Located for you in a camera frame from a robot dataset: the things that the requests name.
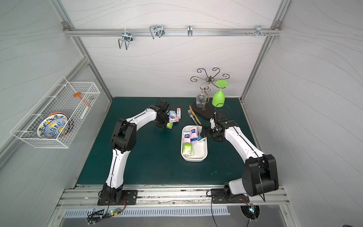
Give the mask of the pink white tissue pack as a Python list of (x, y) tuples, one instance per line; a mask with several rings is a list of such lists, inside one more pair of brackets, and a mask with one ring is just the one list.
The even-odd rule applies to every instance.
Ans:
[(178, 122), (179, 121), (179, 118), (178, 117), (174, 117), (174, 116), (170, 116), (169, 117), (169, 122), (170, 123), (175, 123), (175, 122)]

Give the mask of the light blue tissue pack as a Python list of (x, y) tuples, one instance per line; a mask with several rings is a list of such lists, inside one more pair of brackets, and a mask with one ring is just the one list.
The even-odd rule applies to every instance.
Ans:
[(177, 117), (177, 113), (176, 113), (175, 111), (173, 111), (173, 110), (170, 110), (170, 111), (168, 112), (168, 114), (169, 114), (169, 116), (171, 116), (171, 117)]

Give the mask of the teal cartoon tissue pack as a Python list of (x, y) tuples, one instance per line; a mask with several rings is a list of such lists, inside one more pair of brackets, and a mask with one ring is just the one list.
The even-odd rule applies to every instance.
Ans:
[(202, 127), (198, 129), (198, 141), (203, 141), (205, 139), (205, 137), (202, 136), (202, 131), (203, 131)]

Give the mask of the white oval storage box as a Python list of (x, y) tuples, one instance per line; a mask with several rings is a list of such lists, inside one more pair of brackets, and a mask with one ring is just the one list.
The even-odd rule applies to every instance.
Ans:
[(182, 129), (181, 134), (181, 156), (188, 162), (202, 162), (208, 155), (208, 140), (207, 138), (196, 139), (191, 141), (191, 153), (184, 152), (184, 134), (190, 132), (192, 128), (196, 128), (197, 135), (199, 136), (202, 130), (202, 126), (187, 125)]

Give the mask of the pink Tempo tissue pack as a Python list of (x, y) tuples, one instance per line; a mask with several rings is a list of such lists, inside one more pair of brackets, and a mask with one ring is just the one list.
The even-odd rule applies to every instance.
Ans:
[(190, 128), (190, 138), (191, 140), (198, 139), (198, 128), (197, 126), (193, 126)]

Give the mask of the pink floral Tempo pack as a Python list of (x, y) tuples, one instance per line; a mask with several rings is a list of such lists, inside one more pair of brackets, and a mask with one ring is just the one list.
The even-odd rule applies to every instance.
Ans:
[(191, 143), (191, 134), (190, 134), (190, 132), (183, 132), (182, 142), (183, 143)]

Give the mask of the green white tissue pack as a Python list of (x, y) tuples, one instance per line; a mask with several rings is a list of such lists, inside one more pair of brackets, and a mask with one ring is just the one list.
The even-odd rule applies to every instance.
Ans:
[(185, 143), (183, 145), (182, 155), (184, 155), (186, 157), (193, 156), (194, 155), (193, 145), (192, 144)]

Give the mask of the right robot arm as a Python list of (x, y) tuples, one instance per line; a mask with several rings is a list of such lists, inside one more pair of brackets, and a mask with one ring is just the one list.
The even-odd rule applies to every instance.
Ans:
[(203, 126), (201, 137), (218, 142), (228, 141), (243, 160), (242, 177), (229, 181), (225, 186), (230, 195), (264, 196), (279, 189), (276, 159), (259, 150), (235, 121), (222, 121), (213, 127)]

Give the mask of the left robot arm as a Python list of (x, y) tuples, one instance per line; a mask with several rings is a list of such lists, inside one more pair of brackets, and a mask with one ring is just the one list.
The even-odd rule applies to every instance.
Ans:
[(119, 119), (111, 138), (112, 161), (103, 189), (100, 191), (98, 205), (118, 205), (127, 197), (123, 192), (124, 171), (131, 150), (137, 142), (137, 131), (150, 122), (159, 128), (169, 123), (169, 104), (150, 105), (143, 112), (127, 119)]

